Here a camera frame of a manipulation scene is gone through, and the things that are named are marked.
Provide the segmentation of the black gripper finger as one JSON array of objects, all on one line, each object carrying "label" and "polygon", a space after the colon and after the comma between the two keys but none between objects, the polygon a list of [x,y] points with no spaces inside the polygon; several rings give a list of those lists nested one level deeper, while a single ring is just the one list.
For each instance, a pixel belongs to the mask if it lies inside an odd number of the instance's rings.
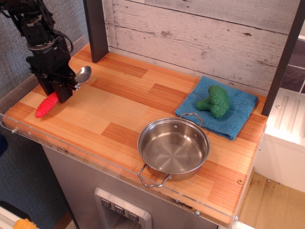
[{"label": "black gripper finger", "polygon": [[54,88],[52,86],[51,80],[47,78],[37,77],[39,84],[41,85],[42,89],[46,93],[46,95],[50,95],[54,92]]},{"label": "black gripper finger", "polygon": [[66,102],[73,95],[72,89],[68,88],[63,83],[53,81],[52,86],[60,103]]}]

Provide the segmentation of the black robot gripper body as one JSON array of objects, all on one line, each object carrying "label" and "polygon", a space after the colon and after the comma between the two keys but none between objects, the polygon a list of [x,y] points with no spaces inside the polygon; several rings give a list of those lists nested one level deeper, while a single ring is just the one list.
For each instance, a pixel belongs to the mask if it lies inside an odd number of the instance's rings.
[{"label": "black robot gripper body", "polygon": [[36,77],[48,77],[51,83],[60,82],[76,91],[76,73],[69,67],[71,56],[64,38],[55,38],[53,44],[33,50],[32,54],[26,62]]}]

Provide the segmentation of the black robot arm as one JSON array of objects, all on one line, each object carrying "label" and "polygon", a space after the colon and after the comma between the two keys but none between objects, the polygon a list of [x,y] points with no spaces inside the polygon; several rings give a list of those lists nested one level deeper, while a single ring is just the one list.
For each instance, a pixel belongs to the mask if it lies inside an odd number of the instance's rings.
[{"label": "black robot arm", "polygon": [[80,86],[69,66],[73,44],[68,45],[70,39],[54,29],[53,14],[41,0],[2,0],[0,12],[25,37],[33,54],[26,62],[44,92],[56,93],[60,103],[66,102]]}]

